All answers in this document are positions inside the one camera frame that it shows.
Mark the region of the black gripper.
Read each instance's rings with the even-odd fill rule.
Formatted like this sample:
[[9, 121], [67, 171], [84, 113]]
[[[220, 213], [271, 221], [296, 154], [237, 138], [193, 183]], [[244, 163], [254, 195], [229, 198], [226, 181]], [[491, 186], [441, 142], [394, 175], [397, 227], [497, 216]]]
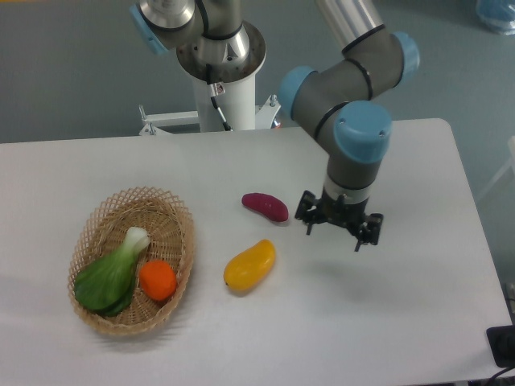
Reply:
[[309, 236], [314, 225], [329, 223], [347, 229], [356, 237], [354, 251], [362, 245], [378, 245], [384, 216], [381, 213], [365, 215], [369, 199], [347, 204], [341, 199], [333, 199], [323, 189], [320, 200], [310, 191], [304, 191], [295, 212], [295, 218], [307, 226]]

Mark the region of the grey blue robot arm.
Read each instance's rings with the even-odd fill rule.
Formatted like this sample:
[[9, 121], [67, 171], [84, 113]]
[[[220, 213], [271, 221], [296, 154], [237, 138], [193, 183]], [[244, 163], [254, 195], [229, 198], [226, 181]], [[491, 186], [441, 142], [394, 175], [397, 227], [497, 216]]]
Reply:
[[[328, 154], [321, 196], [305, 191], [295, 218], [308, 227], [345, 228], [358, 245], [377, 244], [383, 217], [365, 208], [389, 147], [392, 120], [374, 103], [419, 66], [415, 41], [391, 33], [370, 1], [320, 1], [342, 60], [318, 72], [289, 71], [278, 104]], [[258, 127], [255, 76], [266, 58], [262, 33], [243, 19], [239, 1], [137, 1], [134, 25], [157, 55], [174, 51], [194, 87], [204, 132]]]

